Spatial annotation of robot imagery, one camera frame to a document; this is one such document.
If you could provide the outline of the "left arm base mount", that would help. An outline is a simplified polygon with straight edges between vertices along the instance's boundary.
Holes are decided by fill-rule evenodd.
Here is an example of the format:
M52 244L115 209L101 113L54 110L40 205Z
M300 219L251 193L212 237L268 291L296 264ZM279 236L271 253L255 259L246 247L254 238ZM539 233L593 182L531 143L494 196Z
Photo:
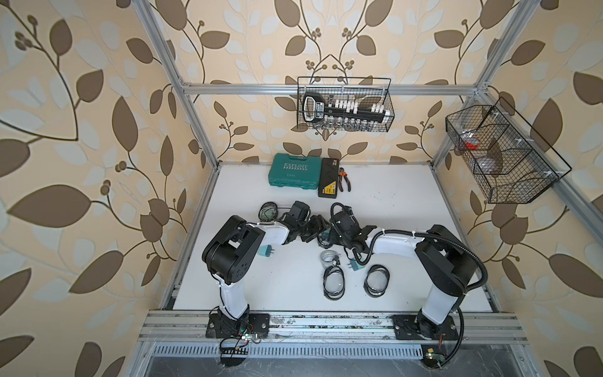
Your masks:
M270 315L251 313L249 309L239 319L230 318L218 306L208 315L205 336L208 339L243 339L258 342L269 334Z

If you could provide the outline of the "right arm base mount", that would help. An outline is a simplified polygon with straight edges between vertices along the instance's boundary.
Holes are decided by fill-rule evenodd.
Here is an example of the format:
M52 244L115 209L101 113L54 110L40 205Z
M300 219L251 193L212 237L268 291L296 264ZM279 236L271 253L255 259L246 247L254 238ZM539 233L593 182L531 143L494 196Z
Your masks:
M459 340L464 328L461 321L464 314L458 309L459 323L452 317L454 311L425 305L417 314L394 314L390 317L397 340Z

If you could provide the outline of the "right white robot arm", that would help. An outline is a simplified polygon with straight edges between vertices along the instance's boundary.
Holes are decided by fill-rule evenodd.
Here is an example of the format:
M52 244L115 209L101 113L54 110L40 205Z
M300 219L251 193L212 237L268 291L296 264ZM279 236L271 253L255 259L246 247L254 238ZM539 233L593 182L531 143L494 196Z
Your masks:
M415 319L416 332L424 339L438 337L467 293L488 282L482 260L444 226L435 225L425 232L362 228L352 208L339 202L331 205L330 215L329 243L351 252L357 265L367 265L377 254L419 260L432 282Z

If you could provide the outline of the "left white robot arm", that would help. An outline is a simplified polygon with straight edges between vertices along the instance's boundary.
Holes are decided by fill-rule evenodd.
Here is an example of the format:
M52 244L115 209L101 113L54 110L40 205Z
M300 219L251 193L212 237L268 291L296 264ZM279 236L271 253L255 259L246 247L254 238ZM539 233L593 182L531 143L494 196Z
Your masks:
M222 322L238 333L250 327L243 278L261 248L286 245L296 239L308 243L328 227L321 215L313 215L308 220L284 217L281 221L259 223L231 216L202 254L208 272L218 282L221 300L218 314Z

